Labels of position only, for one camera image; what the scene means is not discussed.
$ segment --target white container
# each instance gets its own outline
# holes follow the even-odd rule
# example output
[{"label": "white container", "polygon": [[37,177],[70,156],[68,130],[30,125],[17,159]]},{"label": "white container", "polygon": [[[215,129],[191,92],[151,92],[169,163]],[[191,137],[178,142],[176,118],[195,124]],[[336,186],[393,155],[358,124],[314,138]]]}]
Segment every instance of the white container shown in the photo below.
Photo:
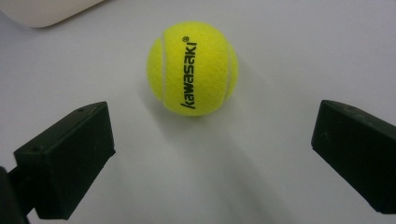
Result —
[{"label": "white container", "polygon": [[103,0],[0,0],[0,10],[30,27],[45,27],[71,17]]}]

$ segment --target yellow tennis ball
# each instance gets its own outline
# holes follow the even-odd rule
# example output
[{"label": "yellow tennis ball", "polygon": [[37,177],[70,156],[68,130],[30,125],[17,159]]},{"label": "yellow tennis ball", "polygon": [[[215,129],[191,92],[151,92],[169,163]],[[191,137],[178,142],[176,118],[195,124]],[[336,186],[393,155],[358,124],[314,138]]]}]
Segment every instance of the yellow tennis ball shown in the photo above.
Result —
[{"label": "yellow tennis ball", "polygon": [[147,76],[166,108],[180,115],[202,116],[221,107],[233,92],[238,61],[219,30],[204,22],[185,21],[155,40]]}]

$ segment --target black object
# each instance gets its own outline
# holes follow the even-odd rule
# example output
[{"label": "black object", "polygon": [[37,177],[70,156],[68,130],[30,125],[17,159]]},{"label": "black object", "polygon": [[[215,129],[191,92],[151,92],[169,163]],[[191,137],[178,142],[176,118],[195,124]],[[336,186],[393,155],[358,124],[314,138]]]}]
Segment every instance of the black object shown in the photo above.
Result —
[{"label": "black object", "polygon": [[0,169],[0,223],[28,223],[33,208],[43,219],[69,219],[114,153],[107,103],[73,111],[16,150],[9,174]]},{"label": "black object", "polygon": [[396,213],[396,127],[351,105],[324,100],[312,147],[375,211]]}]

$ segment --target ball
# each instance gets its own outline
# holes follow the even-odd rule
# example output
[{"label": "ball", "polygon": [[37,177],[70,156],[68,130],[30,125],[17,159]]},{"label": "ball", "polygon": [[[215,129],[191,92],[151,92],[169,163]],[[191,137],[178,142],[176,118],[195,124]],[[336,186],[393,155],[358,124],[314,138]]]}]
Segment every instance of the ball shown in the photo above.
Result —
[{"label": "ball", "polygon": [[238,61],[218,29],[184,21],[155,40],[147,77],[166,108],[184,116],[202,116],[219,109],[230,97],[238,78]]}]

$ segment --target white table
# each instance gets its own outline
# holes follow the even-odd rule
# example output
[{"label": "white table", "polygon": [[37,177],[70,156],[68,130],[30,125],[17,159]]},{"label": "white table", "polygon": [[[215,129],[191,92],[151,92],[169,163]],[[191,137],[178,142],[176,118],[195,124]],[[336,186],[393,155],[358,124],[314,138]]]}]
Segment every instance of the white table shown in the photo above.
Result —
[{"label": "white table", "polygon": [[[315,151],[322,99],[396,124],[396,2],[112,0],[44,28],[0,14],[0,165],[72,110],[107,101],[117,154],[67,223],[395,223]],[[146,59],[162,31],[206,21],[233,43],[231,99],[168,112]],[[39,220],[32,223],[63,223]]]}]

